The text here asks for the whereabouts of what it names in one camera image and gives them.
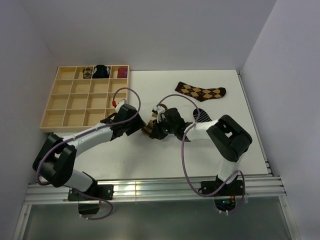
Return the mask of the tan brown striped sock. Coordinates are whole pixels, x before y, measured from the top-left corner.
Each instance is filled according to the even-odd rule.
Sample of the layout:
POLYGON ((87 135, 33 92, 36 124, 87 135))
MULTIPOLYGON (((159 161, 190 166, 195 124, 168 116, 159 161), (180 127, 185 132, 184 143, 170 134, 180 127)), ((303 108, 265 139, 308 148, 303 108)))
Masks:
POLYGON ((154 130, 155 126, 157 125, 158 123, 158 120, 160 119, 160 116, 158 115, 157 118, 155 117, 152 117, 152 114, 151 114, 151 118, 149 120, 149 122, 147 123, 147 125, 145 127, 143 127, 141 130, 147 134, 148 136, 152 133, 152 131, 154 130))

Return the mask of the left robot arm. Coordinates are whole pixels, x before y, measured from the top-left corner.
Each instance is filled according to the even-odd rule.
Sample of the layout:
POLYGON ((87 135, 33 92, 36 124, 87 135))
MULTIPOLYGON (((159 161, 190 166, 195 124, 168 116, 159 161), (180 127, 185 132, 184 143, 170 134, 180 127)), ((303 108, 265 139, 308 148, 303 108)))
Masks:
POLYGON ((32 168, 41 186, 70 187, 86 200, 98 193, 97 181, 85 172, 74 169, 76 158, 91 148, 137 132, 146 126, 138 111, 127 103, 95 126, 74 135, 51 134, 44 142, 32 168))

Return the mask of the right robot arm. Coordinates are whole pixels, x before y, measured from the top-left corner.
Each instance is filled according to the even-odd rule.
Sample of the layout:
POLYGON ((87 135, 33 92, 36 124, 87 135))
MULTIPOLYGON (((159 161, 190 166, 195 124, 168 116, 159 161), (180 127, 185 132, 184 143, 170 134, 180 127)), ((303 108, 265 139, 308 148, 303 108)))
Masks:
POLYGON ((253 142, 252 137, 227 114, 217 120, 212 120, 201 108, 194 109, 192 114, 194 121, 186 122, 177 108, 167 108, 162 104, 155 106, 147 125, 148 135, 157 140, 163 140, 168 135, 185 142, 211 140, 222 155, 216 189, 220 194, 227 195, 234 188, 233 181, 239 172, 243 154, 253 142))

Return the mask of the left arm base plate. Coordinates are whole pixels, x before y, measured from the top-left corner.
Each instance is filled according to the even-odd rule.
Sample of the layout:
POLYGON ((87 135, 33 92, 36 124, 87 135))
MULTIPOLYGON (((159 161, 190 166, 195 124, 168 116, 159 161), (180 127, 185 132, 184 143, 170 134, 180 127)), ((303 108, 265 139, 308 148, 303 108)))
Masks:
POLYGON ((78 202, 78 213, 82 218, 92 221, 101 220, 110 216, 114 210, 114 206, 110 202, 113 199, 113 194, 113 184, 96 184, 85 192, 71 188, 67 200, 69 202, 78 202), (97 216, 102 203, 109 205, 110 210, 105 215, 97 216))

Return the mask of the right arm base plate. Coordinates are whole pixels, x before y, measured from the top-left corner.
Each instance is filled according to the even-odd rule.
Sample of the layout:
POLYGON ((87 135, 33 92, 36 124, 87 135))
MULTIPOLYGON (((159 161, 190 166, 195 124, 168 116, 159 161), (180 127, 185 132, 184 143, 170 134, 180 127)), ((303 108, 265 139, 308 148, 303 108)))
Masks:
MULTIPOLYGON (((198 192, 209 195, 216 191, 222 183, 223 181, 217 177, 215 180, 202 181, 198 192)), ((230 213, 237 207, 237 197, 241 197, 241 200, 243 200, 245 193, 243 180, 236 177, 231 183, 225 184, 215 195, 213 195, 215 207, 223 213, 230 213)))

